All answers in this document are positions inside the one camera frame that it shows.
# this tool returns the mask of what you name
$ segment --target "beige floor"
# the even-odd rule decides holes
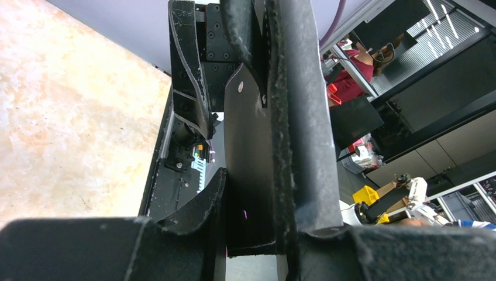
[[[0,6],[0,229],[136,215],[170,78],[44,0]]]

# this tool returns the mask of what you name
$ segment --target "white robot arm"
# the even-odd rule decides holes
[[[447,219],[436,213],[430,206],[424,204],[427,182],[423,178],[416,177],[411,179],[406,186],[410,189],[406,210],[410,217],[425,221],[430,225],[445,225],[449,223]]]
[[[410,179],[408,175],[403,175],[400,178],[401,180],[396,181],[398,182],[396,189],[409,190],[407,213],[411,218],[425,221],[430,225],[442,226],[449,223],[447,219],[436,213],[436,211],[434,211],[430,206],[425,204],[427,182],[423,178],[416,177],[414,179]],[[342,201],[339,201],[339,204],[343,221],[346,224],[363,225],[372,223],[370,220],[364,218],[366,217],[364,216],[364,213],[367,212],[368,206],[364,206],[361,203],[348,205]]]

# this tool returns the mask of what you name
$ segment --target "yellow bin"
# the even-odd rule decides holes
[[[379,199],[379,194],[370,186],[363,186],[362,189],[353,193],[353,201],[355,203],[365,202],[367,205],[372,205],[373,202],[376,202]],[[378,224],[383,224],[385,222],[389,222],[389,218],[387,214],[384,214],[379,221]]]

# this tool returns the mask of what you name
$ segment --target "metal frame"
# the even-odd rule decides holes
[[[403,90],[406,88],[410,87],[411,85],[415,84],[419,80],[423,79],[427,75],[429,75],[431,72],[437,70],[439,67],[442,67],[445,65],[447,62],[451,61],[453,58],[467,50],[468,48],[474,46],[477,44],[479,41],[482,41],[485,39],[487,36],[490,34],[490,28],[485,27],[481,29],[478,33],[472,35],[470,38],[467,40],[461,42],[460,44],[456,45],[454,48],[440,56],[439,58],[435,59],[433,62],[429,63],[427,66],[424,68],[420,69],[398,85],[394,86],[392,89],[389,91],[385,92],[382,94],[380,97],[376,98],[373,100],[371,103],[375,108],[380,107],[381,105],[385,104],[387,101],[389,101],[392,97],[395,95],[401,93]]]
[[[463,108],[452,112],[422,128],[395,145],[381,149],[384,162],[389,163],[420,146],[445,135],[496,109],[496,90],[486,94]]]
[[[394,0],[369,0],[362,7],[357,9],[355,13],[348,18],[347,21],[343,22],[336,30],[334,30],[332,36],[329,40],[322,45],[321,54],[330,50],[339,40],[344,38],[351,30],[357,27],[362,22],[367,22],[373,19],[380,12],[382,12],[387,6],[393,3]]]
[[[347,58],[345,51],[343,51],[341,47],[339,47],[337,44],[332,46],[331,52],[335,54],[337,57]],[[355,66],[355,64],[351,60],[339,60],[339,61],[364,92],[372,95],[375,98],[378,97],[374,88],[372,88],[370,83],[363,77],[360,70]]]
[[[441,208],[444,210],[444,212],[447,216],[447,219],[449,221],[454,221],[454,215],[451,212],[450,208],[448,208],[445,199],[443,197],[439,197],[439,198],[437,198],[437,201],[438,201],[439,205],[441,206]]]
[[[452,187],[450,189],[447,189],[447,190],[445,190],[443,192],[437,193],[437,194],[435,194],[433,196],[429,196],[429,197],[426,198],[426,201],[432,201],[434,199],[439,199],[439,198],[442,199],[442,197],[445,196],[445,195],[448,195],[448,194],[453,193],[455,191],[459,191],[459,190],[464,189],[465,187],[468,187],[468,186],[474,186],[476,188],[476,190],[484,198],[484,201],[486,203],[488,203],[488,201],[486,201],[486,200],[488,200],[488,198],[487,198],[487,195],[486,195],[485,191],[481,189],[480,185],[479,186],[477,186],[477,185],[478,185],[478,183],[480,181],[483,181],[485,179],[489,179],[490,177],[494,177],[494,176],[496,176],[496,171],[494,171],[492,173],[489,173],[489,174],[485,174],[485,175],[483,175],[481,177],[478,177],[476,179],[467,181],[466,183],[462,183],[462,184],[460,184],[458,186],[455,186],[455,187]],[[489,204],[490,208],[493,210],[493,212],[496,214],[496,205],[494,203],[488,203],[488,204]],[[388,216],[396,215],[396,214],[399,214],[399,213],[404,212],[406,210],[407,210],[407,208],[406,207],[403,207],[403,208],[397,209],[395,211],[392,211],[392,212],[388,213],[387,215]]]
[[[472,18],[472,20],[482,24],[483,26],[491,26],[489,23],[487,23],[485,20],[479,18],[476,14],[470,12],[469,10],[467,10],[465,7],[459,5],[458,3],[456,3],[455,1],[453,0],[443,0],[445,1],[446,3],[449,3],[449,5],[453,6],[455,9],[458,9],[460,12],[466,14],[467,16],[469,16],[469,18]]]
[[[451,14],[452,14],[453,12],[455,12],[456,10],[457,10],[457,9],[456,9],[456,7],[452,7],[452,9],[451,9],[448,13],[444,14],[443,16],[441,16],[441,17],[439,18],[439,20],[434,20],[433,22],[429,22],[429,23],[427,24],[427,26],[437,26],[437,25],[439,25],[439,24],[440,24],[439,22],[440,22],[441,20],[444,20],[445,18],[447,18],[447,16],[448,16],[448,15],[451,15]],[[413,36],[413,38],[416,40],[416,39],[418,39],[420,36],[424,35],[426,32],[427,32],[427,28],[424,28],[424,29],[423,29],[420,33],[418,33],[417,35]]]
[[[168,126],[168,120],[172,120],[174,113],[172,109],[172,95],[167,98],[166,107],[164,109],[164,115],[162,116],[162,121],[160,122],[159,135],[157,136],[157,141],[155,143],[155,149],[153,150],[153,155],[151,157],[150,169],[148,171],[148,176],[146,178],[146,184],[144,185],[143,197],[141,199],[141,205],[138,211],[138,215],[146,215],[147,210],[150,208],[151,194],[153,191],[153,184],[155,181],[155,174],[157,173],[157,168],[159,165],[159,159],[165,158],[161,157],[162,154],[165,155],[165,151],[170,142],[170,136],[172,133],[172,126]]]

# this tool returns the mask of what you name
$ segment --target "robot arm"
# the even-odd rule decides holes
[[[436,213],[430,206],[425,205],[427,182],[416,177],[406,184],[410,189],[408,194],[408,204],[406,212],[412,217],[425,221],[430,225],[445,225],[449,223],[447,219]]]

